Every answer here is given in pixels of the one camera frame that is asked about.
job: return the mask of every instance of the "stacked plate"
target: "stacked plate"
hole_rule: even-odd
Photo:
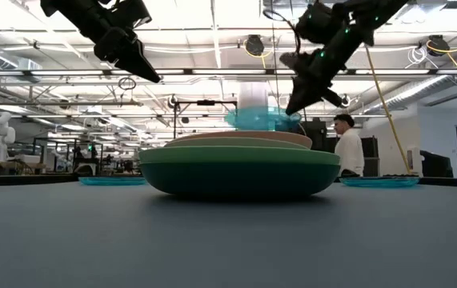
[[[339,156],[310,150],[298,134],[230,131],[196,134],[139,153],[148,183],[196,198],[300,198],[326,189]]]

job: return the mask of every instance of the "ceiling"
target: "ceiling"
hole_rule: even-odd
[[[156,69],[285,69],[277,58],[283,52],[295,48],[294,34],[285,22],[272,22],[261,14],[263,2],[259,0],[145,0],[153,21],[137,29],[139,39],[145,43],[145,56]],[[421,57],[418,63],[411,61],[413,49],[419,42],[425,43],[431,34],[441,34],[452,49],[457,49],[457,9],[441,10],[446,1],[431,1],[426,6],[412,5],[393,17],[388,25],[375,34],[375,47],[371,47],[372,60],[377,69],[414,69],[445,66],[451,63],[448,56],[434,58]],[[92,53],[93,43],[84,38],[60,13],[47,18],[38,0],[0,0],[0,54],[13,62],[21,58],[30,59],[44,70],[108,70],[110,64],[100,62]],[[287,16],[295,18],[302,14],[303,6],[295,5],[293,13],[288,9]],[[264,58],[250,57],[240,46],[249,34],[259,34],[268,51]],[[315,45],[303,43],[304,50],[313,50]],[[452,56],[457,59],[457,52]],[[369,62],[363,48],[359,49],[347,63],[352,69],[368,69]],[[104,114],[172,114],[167,99],[175,95],[179,101],[212,99],[235,101],[240,92],[240,83],[245,81],[265,81],[268,83],[270,105],[287,106],[288,94],[292,92],[292,82],[287,77],[277,80],[274,76],[250,80],[233,77],[196,77],[194,75],[166,75],[160,84],[133,77],[138,85],[123,93],[118,87],[121,77],[59,77],[45,76],[38,83],[18,78],[0,78],[0,87],[18,96],[0,95],[0,101],[29,101],[37,98],[40,102],[59,102],[68,99],[72,102],[98,102],[97,108]],[[402,79],[381,81],[384,93],[405,84]],[[333,91],[346,94],[360,101],[350,107],[364,107],[377,98],[377,90],[372,78],[365,80],[340,79],[333,81]],[[108,102],[122,100],[140,103],[140,106],[106,106]],[[178,132],[188,134],[223,130],[229,127],[223,120],[233,107],[226,105],[191,105],[182,112],[188,114],[216,114],[219,117],[191,118],[189,123],[178,121]],[[78,107],[63,110],[49,106],[46,110],[30,108],[28,114],[77,114],[84,113]],[[320,102],[308,107],[308,114],[333,114],[339,111],[328,102]],[[65,120],[48,119],[51,123],[64,123]],[[128,126],[138,132],[162,134],[173,137],[171,118],[124,118]],[[109,123],[102,124],[94,118],[75,119],[76,126],[85,130],[106,132]],[[72,132],[59,127],[60,130]],[[114,129],[127,132],[127,129]]]

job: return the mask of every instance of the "green plate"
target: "green plate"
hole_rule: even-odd
[[[289,200],[325,190],[340,166],[282,162],[168,162],[141,165],[158,190],[207,200]]]
[[[340,163],[339,156],[327,152],[237,146],[164,147],[141,151],[139,159],[141,163]]]
[[[166,147],[191,147],[191,146],[244,146],[244,147],[274,147],[308,150],[305,146],[292,142],[269,140],[261,138],[242,138],[242,137],[216,137],[216,138],[196,138],[170,142]]]

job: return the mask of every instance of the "blue dish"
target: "blue dish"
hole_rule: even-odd
[[[78,179],[88,186],[140,186],[146,185],[143,177],[84,177]]]
[[[404,188],[413,187],[420,181],[418,177],[408,178],[340,178],[340,182],[350,187]]]

